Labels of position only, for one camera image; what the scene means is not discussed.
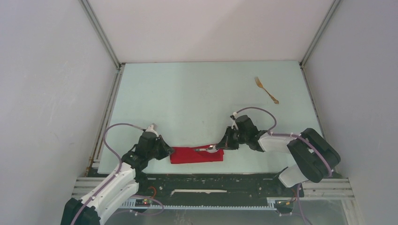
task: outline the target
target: gray wall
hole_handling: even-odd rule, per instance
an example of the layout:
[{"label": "gray wall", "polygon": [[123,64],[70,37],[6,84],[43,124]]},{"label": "gray wall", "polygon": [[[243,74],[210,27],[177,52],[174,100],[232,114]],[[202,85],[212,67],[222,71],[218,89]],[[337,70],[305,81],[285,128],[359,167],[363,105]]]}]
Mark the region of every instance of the gray wall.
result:
[{"label": "gray wall", "polygon": [[0,1],[0,224],[59,224],[115,67],[77,0]]},{"label": "gray wall", "polygon": [[398,1],[343,1],[306,75],[366,223],[396,224]]}]

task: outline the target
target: metal beam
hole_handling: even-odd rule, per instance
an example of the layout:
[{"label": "metal beam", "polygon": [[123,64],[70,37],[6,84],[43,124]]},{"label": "metal beam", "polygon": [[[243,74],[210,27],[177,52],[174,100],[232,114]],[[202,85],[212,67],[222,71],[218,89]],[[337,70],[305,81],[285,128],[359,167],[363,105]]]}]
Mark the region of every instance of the metal beam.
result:
[{"label": "metal beam", "polygon": [[112,61],[114,62],[116,68],[119,69],[120,61],[117,59],[116,54],[115,54],[107,36],[105,35],[105,32],[104,32],[103,28],[101,27],[101,24],[98,21],[98,18],[96,17],[89,1],[88,0],[79,0],[79,2],[82,5],[84,11],[86,12],[87,17],[89,18],[93,28],[97,32],[99,39],[105,46],[109,56],[111,57]]},{"label": "metal beam", "polygon": [[323,19],[321,25],[319,26],[318,31],[315,34],[315,37],[313,38],[310,46],[308,47],[306,53],[304,54],[303,60],[301,61],[301,68],[304,68],[304,66],[306,65],[306,63],[308,62],[308,59],[310,58],[311,54],[314,52],[315,47],[317,46],[319,39],[321,39],[323,33],[326,30],[326,27],[328,26],[331,18],[333,17],[333,15],[335,14],[338,6],[340,5],[340,3],[342,2],[342,0],[334,0],[332,5],[329,8],[328,13],[326,14],[325,18]]}]

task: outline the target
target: gray floor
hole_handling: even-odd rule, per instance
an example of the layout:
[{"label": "gray floor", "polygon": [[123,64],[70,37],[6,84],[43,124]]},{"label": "gray floor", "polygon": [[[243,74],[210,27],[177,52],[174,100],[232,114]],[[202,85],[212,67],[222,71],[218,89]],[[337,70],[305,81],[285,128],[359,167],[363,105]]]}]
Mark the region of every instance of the gray floor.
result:
[{"label": "gray floor", "polygon": [[[302,201],[305,216],[313,225],[346,225],[340,201]],[[279,217],[274,211],[166,210],[154,217],[125,213],[112,216],[106,225],[303,225],[299,216]]]}]

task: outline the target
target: table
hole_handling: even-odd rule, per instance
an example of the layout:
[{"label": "table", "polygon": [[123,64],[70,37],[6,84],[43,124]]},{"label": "table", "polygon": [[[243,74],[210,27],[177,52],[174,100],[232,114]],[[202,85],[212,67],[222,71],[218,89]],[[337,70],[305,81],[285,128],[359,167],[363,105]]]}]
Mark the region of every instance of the table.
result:
[{"label": "table", "polygon": [[[276,105],[256,86],[279,100]],[[297,61],[183,62],[126,64],[112,111],[110,125],[120,122],[157,131],[170,146],[217,143],[233,112],[247,106],[262,107],[276,116],[275,132],[300,133],[320,127]],[[246,110],[258,129],[273,121],[267,114]],[[109,145],[123,155],[138,142],[137,129],[119,126],[107,135]],[[98,173],[110,173],[116,157],[102,149]],[[151,160],[146,173],[275,173],[295,164],[289,154],[262,153],[241,145],[225,151],[223,162],[172,165],[169,158]]]}]

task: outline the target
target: fork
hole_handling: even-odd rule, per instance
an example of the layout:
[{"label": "fork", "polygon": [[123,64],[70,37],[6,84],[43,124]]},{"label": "fork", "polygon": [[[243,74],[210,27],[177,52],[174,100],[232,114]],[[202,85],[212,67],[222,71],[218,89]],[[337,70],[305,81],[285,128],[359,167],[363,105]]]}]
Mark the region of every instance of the fork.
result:
[{"label": "fork", "polygon": [[264,91],[271,97],[271,99],[274,101],[275,104],[279,104],[279,101],[278,101],[274,96],[272,96],[272,95],[262,86],[262,83],[260,82],[260,79],[259,79],[258,77],[255,77],[255,80],[256,80],[257,86],[258,86],[259,88],[264,89]]}]

